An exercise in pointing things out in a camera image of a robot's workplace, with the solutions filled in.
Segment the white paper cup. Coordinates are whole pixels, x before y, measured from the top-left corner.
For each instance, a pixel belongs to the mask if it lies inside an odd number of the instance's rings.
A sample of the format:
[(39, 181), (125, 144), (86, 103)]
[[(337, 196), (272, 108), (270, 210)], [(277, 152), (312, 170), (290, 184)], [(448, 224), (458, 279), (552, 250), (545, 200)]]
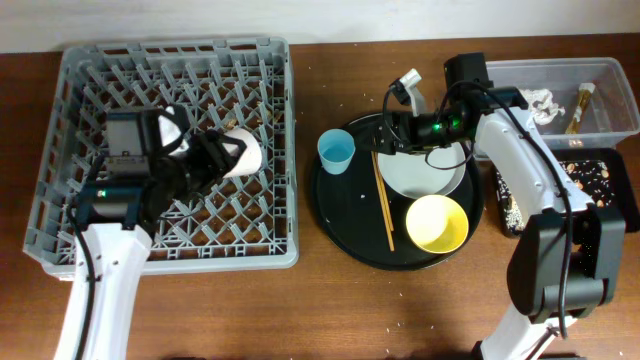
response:
[(261, 168), (263, 157), (262, 147), (256, 138), (242, 128), (235, 128), (224, 134), (243, 140), (247, 145), (247, 150), (241, 156), (240, 161), (224, 175), (224, 178), (248, 176), (256, 173)]

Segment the light blue plastic cup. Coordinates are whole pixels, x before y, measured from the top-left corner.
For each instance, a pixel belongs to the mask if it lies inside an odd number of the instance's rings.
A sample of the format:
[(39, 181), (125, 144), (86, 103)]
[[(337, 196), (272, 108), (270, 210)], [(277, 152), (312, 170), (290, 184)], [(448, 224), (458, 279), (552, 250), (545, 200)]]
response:
[(318, 139), (317, 152), (327, 173), (342, 174), (349, 167), (355, 154), (354, 138), (342, 129), (327, 130)]

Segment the yellow bowl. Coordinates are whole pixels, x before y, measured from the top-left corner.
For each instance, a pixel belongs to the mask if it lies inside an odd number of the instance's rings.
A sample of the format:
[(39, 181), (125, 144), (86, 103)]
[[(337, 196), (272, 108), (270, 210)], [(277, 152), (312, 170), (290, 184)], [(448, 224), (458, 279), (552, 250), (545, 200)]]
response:
[(411, 242), (431, 254), (458, 250), (470, 228), (464, 209), (443, 195), (427, 195), (415, 200), (406, 213), (405, 226)]

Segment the gold foil wrapper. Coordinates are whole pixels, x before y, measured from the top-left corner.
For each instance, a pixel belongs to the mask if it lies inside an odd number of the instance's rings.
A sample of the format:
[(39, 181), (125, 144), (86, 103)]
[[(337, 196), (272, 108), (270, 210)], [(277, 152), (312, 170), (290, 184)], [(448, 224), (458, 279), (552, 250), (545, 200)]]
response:
[(577, 105), (571, 117), (571, 121), (566, 128), (565, 133), (572, 135), (577, 134), (582, 125), (582, 118), (588, 108), (591, 97), (596, 89), (594, 83), (581, 83), (578, 87)]

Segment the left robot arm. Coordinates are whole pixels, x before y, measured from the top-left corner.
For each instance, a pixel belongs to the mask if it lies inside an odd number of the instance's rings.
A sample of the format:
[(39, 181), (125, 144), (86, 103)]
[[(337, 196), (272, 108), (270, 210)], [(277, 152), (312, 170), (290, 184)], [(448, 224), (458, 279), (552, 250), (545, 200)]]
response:
[(224, 178), (257, 172), (263, 157), (242, 128), (190, 133), (179, 105), (111, 111), (106, 140), (106, 153), (66, 210), (76, 262), (58, 359), (124, 358), (139, 280), (163, 213)]

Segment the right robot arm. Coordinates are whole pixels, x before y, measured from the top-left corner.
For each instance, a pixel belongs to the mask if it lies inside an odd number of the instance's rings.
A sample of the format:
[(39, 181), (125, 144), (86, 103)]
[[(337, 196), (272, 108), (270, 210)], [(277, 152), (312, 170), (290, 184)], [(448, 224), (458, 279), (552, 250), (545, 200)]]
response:
[(625, 220), (600, 208), (566, 174), (539, 134), (529, 104), (515, 86), (496, 86), (481, 53), (444, 64), (447, 91), (430, 113), (410, 70), (386, 94), (408, 112), (383, 109), (365, 123), (366, 151), (427, 155), (439, 146), (471, 142), (500, 172), (526, 223), (507, 267), (510, 306), (477, 359), (536, 359), (557, 337), (612, 301)]

